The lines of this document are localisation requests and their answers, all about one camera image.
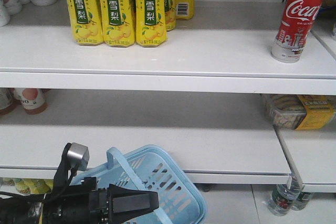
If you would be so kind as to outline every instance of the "water bottle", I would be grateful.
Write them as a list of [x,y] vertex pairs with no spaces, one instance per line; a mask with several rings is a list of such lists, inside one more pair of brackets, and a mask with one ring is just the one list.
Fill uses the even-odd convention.
[[289,185],[277,185],[274,188],[268,202],[268,209],[274,215],[286,215],[299,196],[300,191],[299,183],[296,177],[292,175]]
[[295,211],[300,211],[303,208],[306,207],[308,202],[311,200],[311,198],[314,196],[314,193],[308,193],[305,191],[302,191],[298,198],[294,201],[292,209]]

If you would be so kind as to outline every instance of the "barcode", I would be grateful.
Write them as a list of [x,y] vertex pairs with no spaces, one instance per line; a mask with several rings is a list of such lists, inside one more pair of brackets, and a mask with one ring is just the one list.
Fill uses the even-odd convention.
[[189,14],[189,4],[188,3],[179,3],[177,5],[177,15],[188,16]]

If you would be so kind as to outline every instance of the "white floor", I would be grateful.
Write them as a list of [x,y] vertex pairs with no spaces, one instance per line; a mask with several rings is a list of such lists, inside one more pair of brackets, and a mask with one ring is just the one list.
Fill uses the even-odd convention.
[[267,209],[274,185],[215,185],[202,193],[208,203],[206,224],[333,224],[336,195],[316,193],[307,207],[275,216]]

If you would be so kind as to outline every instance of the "food package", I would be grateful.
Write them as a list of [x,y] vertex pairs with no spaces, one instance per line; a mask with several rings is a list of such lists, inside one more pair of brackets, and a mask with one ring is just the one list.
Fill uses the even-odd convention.
[[[299,99],[297,95],[294,94],[262,94],[262,100],[264,102],[265,111],[267,116],[271,119],[273,125],[276,125],[281,128],[287,128],[287,129],[299,129],[300,126],[302,127],[302,123],[304,120],[308,120],[307,117],[307,109],[303,105],[302,101]],[[327,101],[328,106],[330,106],[330,111],[326,114],[329,117],[323,118],[324,114],[319,115],[312,115],[310,118],[312,118],[309,127],[307,129],[319,129],[323,127],[325,124],[330,122],[336,117],[336,96],[313,96],[313,95],[307,95],[304,97],[324,97],[324,99]],[[326,104],[325,102],[320,102],[320,100],[323,99],[317,99],[314,102],[310,102],[311,104],[316,103],[318,106],[321,107],[319,104]]]

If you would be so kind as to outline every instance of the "drink bottle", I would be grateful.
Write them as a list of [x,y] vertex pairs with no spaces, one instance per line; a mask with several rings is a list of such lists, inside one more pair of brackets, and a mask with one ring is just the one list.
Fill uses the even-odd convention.
[[300,59],[307,35],[317,17],[322,0],[287,0],[272,56],[282,62]]
[[286,215],[299,194],[299,183],[295,175],[292,174],[290,185],[277,185],[274,188],[268,202],[268,209],[274,215]]
[[311,198],[314,196],[314,193],[308,193],[306,191],[302,191],[297,199],[294,201],[292,209],[295,211],[302,210],[306,207],[308,202],[311,200]]

